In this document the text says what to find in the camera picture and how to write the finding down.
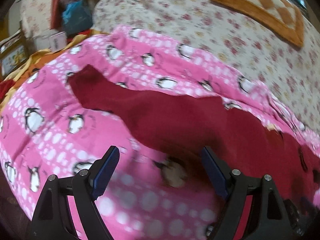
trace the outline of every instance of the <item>red fabric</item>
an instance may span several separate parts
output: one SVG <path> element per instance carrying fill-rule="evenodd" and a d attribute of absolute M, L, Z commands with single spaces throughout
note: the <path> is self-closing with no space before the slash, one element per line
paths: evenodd
<path fill-rule="evenodd" d="M 62 23 L 60 0 L 52 0 L 50 28 L 58 30 Z"/>
<path fill-rule="evenodd" d="M 15 82 L 12 79 L 8 79 L 0 83 L 0 101 L 4 99 L 5 94 L 13 87 Z"/>
<path fill-rule="evenodd" d="M 320 159 L 307 146 L 268 131 L 249 112 L 226 110 L 220 97 L 129 90 L 90 65 L 68 82 L 84 108 L 112 111 L 139 142 L 185 161 L 193 178 L 208 181 L 199 157 L 208 145 L 232 169 L 252 177 L 270 174 L 281 196 L 295 203 L 302 196 L 312 200 L 318 189 L 313 169 L 319 170 Z"/>

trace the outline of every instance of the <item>brown pillow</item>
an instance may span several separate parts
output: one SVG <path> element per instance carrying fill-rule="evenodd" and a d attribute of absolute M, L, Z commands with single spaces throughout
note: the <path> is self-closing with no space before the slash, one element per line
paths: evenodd
<path fill-rule="evenodd" d="M 260 21 L 293 44 L 303 46 L 303 17 L 288 0 L 213 0 Z"/>

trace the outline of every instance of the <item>penguin print blanket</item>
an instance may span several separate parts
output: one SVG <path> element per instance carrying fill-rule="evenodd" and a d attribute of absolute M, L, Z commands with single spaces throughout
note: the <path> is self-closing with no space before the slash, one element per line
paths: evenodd
<path fill-rule="evenodd" d="M 213 188 L 188 181 L 180 160 L 142 145 L 118 116 L 81 107 L 67 78 L 88 64 L 131 90 L 220 96 L 225 108 L 252 113 L 319 156 L 319 136 L 262 82 L 247 80 L 206 51 L 120 25 L 111 35 L 92 36 L 49 62 L 2 112 L 1 168 L 30 219 L 50 174 L 73 176 L 110 145 L 120 149 L 120 162 L 96 205 L 115 239 L 205 239 L 207 226 L 220 212 Z M 320 203 L 320 195 L 314 202 Z M 86 239 L 75 203 L 70 199 L 69 204 L 78 236 Z"/>

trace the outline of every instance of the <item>blue gripper pad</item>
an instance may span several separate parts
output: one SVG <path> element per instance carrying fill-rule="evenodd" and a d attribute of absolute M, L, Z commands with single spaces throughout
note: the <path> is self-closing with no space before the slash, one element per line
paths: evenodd
<path fill-rule="evenodd" d="M 205 148 L 202 150 L 201 160 L 215 192 L 218 196 L 221 196 L 224 200 L 227 200 L 229 193 L 226 186 L 226 178 L 211 157 L 210 153 Z"/>
<path fill-rule="evenodd" d="M 113 172 L 116 169 L 120 159 L 119 149 L 115 146 L 111 146 L 102 159 L 104 161 L 101 169 L 93 179 L 91 197 L 93 200 L 97 200 L 105 192 L 108 183 L 111 179 Z"/>

